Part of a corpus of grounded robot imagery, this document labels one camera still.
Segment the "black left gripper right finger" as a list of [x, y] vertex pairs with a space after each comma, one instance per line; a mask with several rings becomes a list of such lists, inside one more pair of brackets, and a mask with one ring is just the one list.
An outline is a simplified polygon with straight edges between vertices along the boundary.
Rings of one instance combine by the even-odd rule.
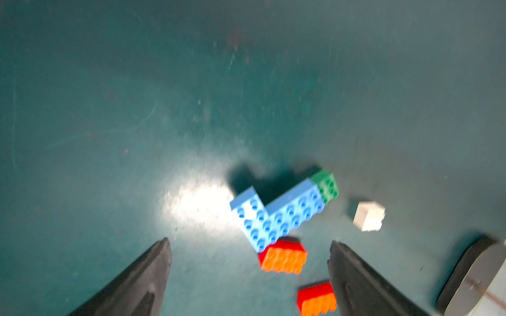
[[341, 315], [427, 315], [342, 242], [332, 242], [328, 270]]

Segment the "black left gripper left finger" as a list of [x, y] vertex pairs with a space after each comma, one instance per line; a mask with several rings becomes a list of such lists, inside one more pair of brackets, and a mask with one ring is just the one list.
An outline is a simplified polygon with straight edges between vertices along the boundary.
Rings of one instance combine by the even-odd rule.
[[171, 264], [168, 238], [158, 240], [71, 315], [159, 315]]

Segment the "long green lego brick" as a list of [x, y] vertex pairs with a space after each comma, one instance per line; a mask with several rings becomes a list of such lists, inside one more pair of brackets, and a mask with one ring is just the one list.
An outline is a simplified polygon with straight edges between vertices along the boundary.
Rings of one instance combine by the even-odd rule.
[[322, 169], [311, 176], [311, 181], [318, 186], [322, 201], [327, 205], [330, 201], [335, 200], [339, 196], [339, 188], [335, 181], [333, 173]]

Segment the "blue lego brick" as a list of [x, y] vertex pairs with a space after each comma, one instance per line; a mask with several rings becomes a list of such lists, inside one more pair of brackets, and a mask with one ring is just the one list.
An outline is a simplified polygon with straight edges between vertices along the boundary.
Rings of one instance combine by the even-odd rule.
[[256, 253], [263, 252], [279, 238], [274, 218], [267, 212], [259, 195], [251, 186], [230, 202], [232, 214]]
[[304, 222], [324, 210], [325, 203], [320, 189], [311, 179], [306, 178], [266, 206], [272, 230], [277, 238], [287, 236]]

